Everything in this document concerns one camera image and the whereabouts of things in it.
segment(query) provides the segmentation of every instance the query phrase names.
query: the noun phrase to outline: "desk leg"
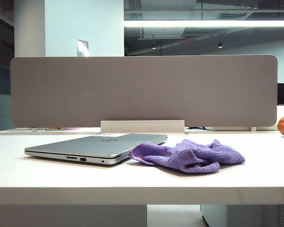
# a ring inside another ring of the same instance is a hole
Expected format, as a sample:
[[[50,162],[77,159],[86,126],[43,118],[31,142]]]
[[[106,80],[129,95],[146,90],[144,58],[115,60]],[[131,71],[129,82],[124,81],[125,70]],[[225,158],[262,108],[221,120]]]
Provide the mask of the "desk leg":
[[[264,212],[262,207],[262,205],[201,205],[201,213],[210,227],[261,227]]]
[[[146,205],[0,205],[0,227],[146,227]]]

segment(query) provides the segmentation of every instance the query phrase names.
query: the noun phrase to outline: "floor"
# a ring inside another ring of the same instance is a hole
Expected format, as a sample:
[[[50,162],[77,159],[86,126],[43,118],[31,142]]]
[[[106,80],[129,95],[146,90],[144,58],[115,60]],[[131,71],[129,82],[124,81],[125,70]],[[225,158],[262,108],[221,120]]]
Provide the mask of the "floor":
[[[148,205],[148,227],[206,227],[200,205]]]

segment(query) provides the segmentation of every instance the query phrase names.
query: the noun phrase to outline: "desk divider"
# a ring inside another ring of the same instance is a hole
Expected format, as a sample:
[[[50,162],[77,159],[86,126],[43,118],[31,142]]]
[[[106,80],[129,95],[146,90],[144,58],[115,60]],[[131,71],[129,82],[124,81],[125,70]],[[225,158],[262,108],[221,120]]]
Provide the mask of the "desk divider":
[[[17,127],[185,120],[185,126],[271,126],[272,55],[40,57],[11,62]]]

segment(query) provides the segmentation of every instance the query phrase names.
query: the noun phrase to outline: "purple cloth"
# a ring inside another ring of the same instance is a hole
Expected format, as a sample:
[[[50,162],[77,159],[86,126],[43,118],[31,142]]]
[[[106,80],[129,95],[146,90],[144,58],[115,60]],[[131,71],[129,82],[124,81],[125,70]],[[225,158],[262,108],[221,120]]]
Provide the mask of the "purple cloth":
[[[205,146],[183,140],[174,148],[142,143],[129,151],[128,156],[151,166],[166,166],[186,173],[214,173],[220,164],[240,164],[245,158],[229,146],[214,140]]]

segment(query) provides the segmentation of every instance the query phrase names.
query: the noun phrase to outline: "ceiling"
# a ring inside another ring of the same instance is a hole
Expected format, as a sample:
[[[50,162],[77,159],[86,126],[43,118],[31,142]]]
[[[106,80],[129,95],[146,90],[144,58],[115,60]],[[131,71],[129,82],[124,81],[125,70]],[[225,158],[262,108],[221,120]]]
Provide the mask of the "ceiling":
[[[14,57],[13,0],[0,0],[0,67]],[[284,0],[124,0],[125,20],[284,19]],[[203,54],[284,39],[283,29],[125,28],[125,55]]]
[[[13,0],[0,0],[0,67],[9,69],[14,57]]]

